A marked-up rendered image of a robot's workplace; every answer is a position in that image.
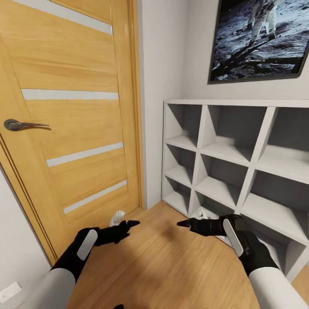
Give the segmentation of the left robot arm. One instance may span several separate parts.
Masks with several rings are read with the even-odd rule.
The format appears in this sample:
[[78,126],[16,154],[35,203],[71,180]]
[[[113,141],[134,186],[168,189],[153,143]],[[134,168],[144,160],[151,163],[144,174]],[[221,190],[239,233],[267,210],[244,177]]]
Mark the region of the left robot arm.
[[65,309],[93,246],[117,244],[129,236],[131,227],[139,225],[139,221],[132,220],[119,224],[124,214],[122,210],[117,211],[107,228],[91,227],[78,233],[44,279],[16,309]]

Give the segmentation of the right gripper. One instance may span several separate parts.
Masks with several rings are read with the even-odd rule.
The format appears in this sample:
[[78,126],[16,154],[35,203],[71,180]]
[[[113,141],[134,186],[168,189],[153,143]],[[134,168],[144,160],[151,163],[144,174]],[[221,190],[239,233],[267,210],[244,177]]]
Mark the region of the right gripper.
[[180,221],[176,225],[190,228],[190,231],[198,233],[202,236],[214,236],[214,234],[212,234],[211,221],[212,219],[198,220],[196,218],[191,218],[190,220]]

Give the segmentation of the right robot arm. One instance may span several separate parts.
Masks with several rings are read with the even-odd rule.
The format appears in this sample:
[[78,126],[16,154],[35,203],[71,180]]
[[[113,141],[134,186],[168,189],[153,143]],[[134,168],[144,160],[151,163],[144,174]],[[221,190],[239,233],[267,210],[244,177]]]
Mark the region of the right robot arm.
[[211,219],[200,209],[198,219],[178,222],[202,236],[227,236],[242,262],[261,309],[309,309],[295,288],[270,256],[269,249],[250,231],[247,221],[238,214]]

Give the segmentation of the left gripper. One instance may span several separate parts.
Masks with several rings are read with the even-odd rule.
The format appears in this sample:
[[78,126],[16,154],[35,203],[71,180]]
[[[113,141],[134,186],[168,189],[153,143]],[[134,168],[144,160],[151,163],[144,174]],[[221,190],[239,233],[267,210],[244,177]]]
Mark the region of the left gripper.
[[128,231],[131,227],[139,225],[139,221],[121,221],[119,225],[113,227],[107,227],[110,231],[109,243],[112,242],[117,244],[121,239],[124,239],[129,236]]

